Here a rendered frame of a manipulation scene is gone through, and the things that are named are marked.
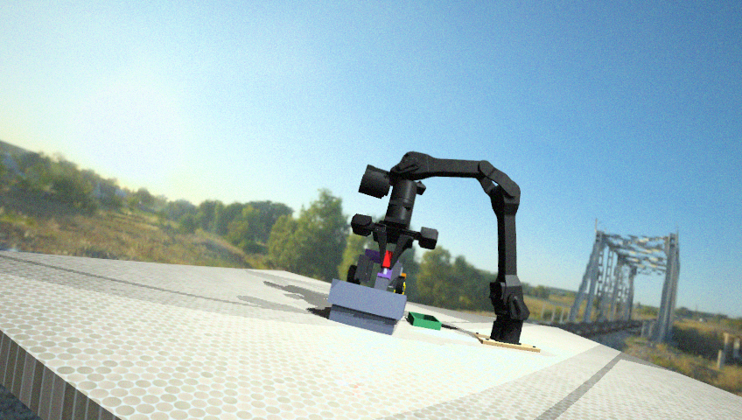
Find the green tray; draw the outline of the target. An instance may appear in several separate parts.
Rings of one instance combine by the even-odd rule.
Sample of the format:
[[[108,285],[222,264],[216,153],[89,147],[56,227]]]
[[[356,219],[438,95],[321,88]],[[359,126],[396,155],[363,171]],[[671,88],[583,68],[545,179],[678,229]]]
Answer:
[[[435,329],[438,331],[440,331],[442,325],[441,321],[436,319],[434,316],[428,314],[424,315],[417,312],[409,311],[408,319],[413,326]]]

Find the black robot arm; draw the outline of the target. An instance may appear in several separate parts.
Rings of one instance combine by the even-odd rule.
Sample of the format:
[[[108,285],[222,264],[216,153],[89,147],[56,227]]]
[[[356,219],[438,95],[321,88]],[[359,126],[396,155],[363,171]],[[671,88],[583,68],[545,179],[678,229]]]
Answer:
[[[455,177],[477,179],[489,196],[498,224],[498,276],[490,283],[490,298],[497,319],[490,338],[500,343],[521,345],[524,320],[530,311],[523,302],[522,285],[517,276],[515,215],[520,205],[521,189],[509,176],[486,160],[434,158],[419,151],[408,151],[390,171],[367,164],[358,193],[381,199],[399,197],[414,205],[417,194],[426,186],[419,179]],[[413,181],[419,180],[419,181]],[[498,185],[494,185],[493,182]],[[498,316],[499,315],[499,316]]]

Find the red-headed metal pin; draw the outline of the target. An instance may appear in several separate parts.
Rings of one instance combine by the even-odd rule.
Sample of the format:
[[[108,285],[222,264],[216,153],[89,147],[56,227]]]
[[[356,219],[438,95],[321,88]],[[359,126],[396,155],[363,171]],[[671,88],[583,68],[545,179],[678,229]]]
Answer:
[[[388,272],[388,269],[389,269],[389,266],[390,266],[390,262],[391,262],[392,256],[393,256],[393,252],[391,252],[391,251],[387,251],[386,252],[386,255],[385,255],[385,258],[384,258],[384,262],[383,262],[383,265],[382,265],[383,268],[384,268],[382,274],[387,275],[387,272]]]

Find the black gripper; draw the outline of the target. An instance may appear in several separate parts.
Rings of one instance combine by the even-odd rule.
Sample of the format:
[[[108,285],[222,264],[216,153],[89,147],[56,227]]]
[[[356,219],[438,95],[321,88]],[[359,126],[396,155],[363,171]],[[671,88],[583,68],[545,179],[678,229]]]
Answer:
[[[351,221],[353,233],[369,236],[373,232],[374,241],[380,249],[381,268],[386,253],[387,235],[399,237],[392,256],[389,270],[392,270],[404,250],[412,247],[413,241],[424,249],[434,249],[438,240],[438,231],[433,228],[421,227],[420,232],[409,230],[414,204],[405,198],[395,197],[389,200],[388,209],[383,224],[373,223],[372,216],[356,214]]]

